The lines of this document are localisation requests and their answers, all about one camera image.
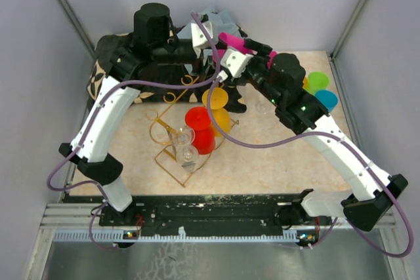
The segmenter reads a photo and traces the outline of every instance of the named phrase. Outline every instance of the beige table surface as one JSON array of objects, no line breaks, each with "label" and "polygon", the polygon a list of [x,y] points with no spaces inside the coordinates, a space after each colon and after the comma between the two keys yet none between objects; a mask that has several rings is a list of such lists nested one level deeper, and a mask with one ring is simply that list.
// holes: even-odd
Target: beige table surface
[{"label": "beige table surface", "polygon": [[[306,73],[322,71],[330,78],[329,90],[337,94],[331,74],[328,57],[324,51],[293,52],[305,68]],[[244,142],[265,144],[293,136],[274,115],[274,106],[264,100],[251,86],[239,87],[247,111],[231,114],[240,124],[231,135]],[[257,105],[261,102],[268,113],[261,113]],[[189,108],[199,104],[175,104],[163,119],[172,126],[181,127]],[[112,140],[109,152],[124,165],[122,178],[133,195],[192,195],[192,194],[255,194],[255,193],[299,193],[306,188],[315,190],[347,190],[345,181],[335,169],[304,140],[296,140],[277,148],[255,150],[240,147],[229,141],[213,152],[210,160],[188,181],[183,188],[159,168],[155,155],[163,146],[152,142],[149,137],[150,121],[146,112],[156,109],[162,112],[167,104],[133,104]],[[338,126],[348,135],[348,126],[341,103],[332,116]],[[156,126],[153,134],[164,140],[166,133]],[[169,157],[159,159],[178,176],[183,169]],[[73,183],[86,179],[75,172]],[[85,185],[71,191],[72,195],[99,195],[93,185]]]}]

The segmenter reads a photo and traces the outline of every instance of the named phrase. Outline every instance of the yellow cup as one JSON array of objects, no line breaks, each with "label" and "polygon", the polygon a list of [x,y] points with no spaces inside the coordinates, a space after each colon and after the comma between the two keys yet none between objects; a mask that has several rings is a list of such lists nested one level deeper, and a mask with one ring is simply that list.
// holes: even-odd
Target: yellow cup
[{"label": "yellow cup", "polygon": [[[201,101],[204,106],[207,106],[207,97],[209,96],[209,90],[206,90],[201,97]],[[222,88],[215,88],[211,93],[210,107],[212,110],[218,110],[228,103],[229,95]]]},{"label": "yellow cup", "polygon": [[309,85],[308,78],[307,78],[307,77],[303,78],[303,88],[304,88],[305,90],[306,90],[306,88],[308,87],[308,85]]},{"label": "yellow cup", "polygon": [[[211,112],[213,113],[216,123],[226,134],[228,134],[230,129],[232,129],[228,111],[226,111],[224,108],[219,108],[218,110],[211,110]],[[216,137],[223,137],[213,124],[211,124],[211,128],[213,129]]]}]

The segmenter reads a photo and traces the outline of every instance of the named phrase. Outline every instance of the black mount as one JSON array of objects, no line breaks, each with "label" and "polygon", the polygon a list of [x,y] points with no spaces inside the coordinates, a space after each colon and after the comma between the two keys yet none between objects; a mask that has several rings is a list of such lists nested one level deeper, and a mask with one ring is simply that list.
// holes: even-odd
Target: black mount
[{"label": "black mount", "polygon": [[[58,152],[64,157],[67,157],[71,154],[72,147],[69,143],[63,143],[60,145]],[[123,171],[121,162],[110,154],[108,154],[102,162],[90,163],[77,155],[73,156],[70,161],[77,165],[77,169],[80,170],[83,175],[92,180],[96,180],[102,186],[111,184]]]},{"label": "black mount", "polygon": [[276,116],[283,125],[295,134],[315,128],[315,122],[328,115],[326,107],[303,89],[305,69],[294,54],[275,55],[270,69],[264,56],[255,56],[245,73],[251,84],[275,105]]},{"label": "black mount", "polygon": [[156,81],[158,65],[192,64],[194,73],[201,73],[203,56],[197,57],[191,39],[177,37],[169,15],[169,8],[161,3],[141,6],[134,14],[130,40],[112,54],[106,73],[121,82],[132,79]]},{"label": "black mount", "polygon": [[[178,235],[181,226],[189,236],[283,235],[285,226],[289,224],[314,225],[313,218],[308,218],[305,213],[304,216],[294,213],[303,196],[304,193],[134,196],[133,203],[123,212],[117,212],[110,206],[105,207],[99,225],[135,226],[141,216],[142,236]],[[289,204],[293,205],[294,210],[286,218],[282,209],[289,209]],[[329,223],[328,218],[322,221],[322,224]]]},{"label": "black mount", "polygon": [[[398,198],[407,187],[408,181],[401,174],[391,176],[389,180],[387,188],[395,198]],[[362,231],[371,231],[392,206],[392,201],[384,191],[380,193],[376,191],[375,194],[374,199],[366,201],[359,201],[352,194],[341,202],[347,220]]]},{"label": "black mount", "polygon": [[273,48],[268,46],[267,44],[262,44],[250,38],[245,39],[243,47],[257,52],[257,56],[263,57],[266,61],[269,61],[268,55],[273,50]]},{"label": "black mount", "polygon": [[283,206],[276,213],[275,217],[279,225],[283,228],[290,227],[294,225],[304,224],[307,221],[310,221],[311,218],[303,210],[301,203],[303,199],[314,190],[304,190],[296,198],[294,198],[290,205]]}]

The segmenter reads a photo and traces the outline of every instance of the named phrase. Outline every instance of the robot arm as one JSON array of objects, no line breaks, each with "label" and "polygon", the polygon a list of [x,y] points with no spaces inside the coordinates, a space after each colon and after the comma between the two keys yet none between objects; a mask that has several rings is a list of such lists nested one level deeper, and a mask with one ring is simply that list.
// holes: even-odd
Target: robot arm
[{"label": "robot arm", "polygon": [[70,159],[86,177],[97,181],[104,189],[109,204],[123,212],[133,202],[120,174],[123,165],[108,153],[111,140],[128,107],[140,94],[141,86],[117,89],[105,103],[103,97],[121,82],[137,79],[153,81],[158,64],[202,64],[192,40],[170,36],[175,33],[169,17],[169,9],[158,3],[148,3],[135,13],[134,32],[126,47],[119,47],[111,57],[110,67],[93,108],[102,107],[89,128],[86,140],[80,146],[82,134],[87,130],[93,115],[90,112],[85,124],[71,143],[63,143],[59,152],[67,157],[76,147],[76,155]]},{"label": "robot arm", "polygon": [[[251,58],[249,54],[238,50],[251,47],[257,51]],[[380,169],[342,133],[327,109],[302,88],[305,70],[295,55],[276,54],[270,60],[270,49],[254,41],[245,41],[242,48],[227,48],[221,60],[224,73],[220,77],[223,80],[229,78],[235,81],[238,74],[246,76],[275,105],[276,116],[295,134],[322,132],[339,139],[334,141],[322,135],[304,137],[334,166],[351,191],[306,191],[298,207],[310,217],[346,218],[361,230],[370,231],[389,210],[392,202],[368,173],[367,168],[341,142],[347,143],[361,156],[395,198],[407,186],[406,179],[401,174],[391,176]]]}]

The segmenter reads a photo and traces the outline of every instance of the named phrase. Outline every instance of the gray object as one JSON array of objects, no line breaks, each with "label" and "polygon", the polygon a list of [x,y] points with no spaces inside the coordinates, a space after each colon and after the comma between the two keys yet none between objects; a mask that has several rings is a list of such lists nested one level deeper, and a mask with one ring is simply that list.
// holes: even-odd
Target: gray object
[{"label": "gray object", "polygon": [[[238,37],[241,37],[239,32],[239,27],[234,23],[232,17],[230,16],[227,10],[223,10],[221,12],[216,12],[213,7],[206,8],[199,14],[206,14],[209,17],[209,21],[213,23],[216,27],[217,36],[220,33],[228,33]],[[190,39],[191,36],[191,23],[192,20],[185,25],[185,27],[178,33],[178,37],[180,39]],[[213,55],[213,51],[211,49],[205,49],[203,53],[204,61],[207,60],[209,56]],[[185,65],[186,70],[188,73],[192,73],[192,66]]]},{"label": "gray object", "polygon": [[[380,242],[378,231],[370,238]],[[43,279],[393,279],[387,259],[353,231],[334,231],[314,250],[270,243],[141,243],[118,252],[90,243],[51,247]]]},{"label": "gray object", "polygon": [[[131,240],[125,239],[125,231],[117,229],[101,229],[92,231],[93,238],[98,243],[297,243],[299,242],[297,238],[296,230],[286,230],[283,231],[281,236],[228,236],[228,237],[190,237],[187,236],[184,227],[180,227],[178,230],[178,235],[170,236],[144,236],[139,237],[138,239]],[[89,231],[84,229],[78,230],[56,230],[54,242],[61,243],[74,243],[74,242],[89,242]]]}]

